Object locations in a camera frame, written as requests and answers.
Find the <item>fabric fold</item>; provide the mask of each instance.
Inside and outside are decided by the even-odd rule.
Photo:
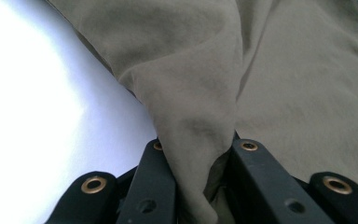
[[[357,1],[48,1],[147,108],[180,223],[233,222],[218,188],[236,130],[303,180],[358,182]]]

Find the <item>hole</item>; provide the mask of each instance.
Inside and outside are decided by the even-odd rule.
[[[153,147],[155,150],[162,150],[162,145],[160,142],[156,142]]]
[[[99,181],[99,180],[92,180],[91,182],[88,183],[87,188],[89,188],[89,189],[95,189],[95,188],[98,188],[99,186],[101,186],[101,181]]]
[[[305,213],[305,207],[302,203],[299,203],[296,199],[288,199],[284,202],[284,205],[290,209],[290,211],[303,214]]]
[[[87,194],[94,194],[103,190],[104,187],[106,187],[106,179],[96,175],[84,181],[81,190]]]
[[[345,186],[337,181],[330,181],[330,185],[337,189],[345,189]]]
[[[349,184],[341,179],[332,176],[325,176],[323,179],[324,185],[339,194],[351,194],[352,188]]]
[[[154,200],[146,199],[138,204],[138,211],[143,214],[151,213],[157,208],[157,204]]]
[[[248,151],[255,151],[258,149],[257,145],[251,142],[242,142],[241,147]]]

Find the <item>olive green fabric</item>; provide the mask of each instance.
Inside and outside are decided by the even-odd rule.
[[[356,0],[49,2],[147,108],[180,223],[233,222],[217,188],[235,130],[303,180],[358,182]]]

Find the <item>metal grommet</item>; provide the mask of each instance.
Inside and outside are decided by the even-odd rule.
[[[155,150],[162,150],[162,145],[160,142],[156,142],[154,145],[153,145],[153,148]]]
[[[98,193],[106,187],[106,179],[100,176],[88,178],[82,185],[81,191],[87,194]]]
[[[351,194],[352,188],[346,182],[332,176],[324,177],[324,185],[332,191],[340,194]]]
[[[258,149],[258,146],[255,143],[249,141],[242,142],[241,147],[248,151],[256,151]]]

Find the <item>white surface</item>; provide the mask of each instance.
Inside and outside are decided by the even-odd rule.
[[[0,223],[45,222],[76,178],[122,175],[155,137],[58,12],[0,1]]]

